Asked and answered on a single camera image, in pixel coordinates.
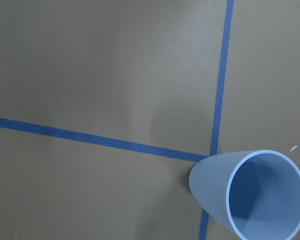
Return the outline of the light blue plastic cup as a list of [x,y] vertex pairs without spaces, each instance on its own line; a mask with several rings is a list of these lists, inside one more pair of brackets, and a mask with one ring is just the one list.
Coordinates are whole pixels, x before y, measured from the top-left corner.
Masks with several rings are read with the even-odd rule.
[[300,170],[273,150],[223,153],[194,165],[191,194],[242,240],[290,240],[300,230]]

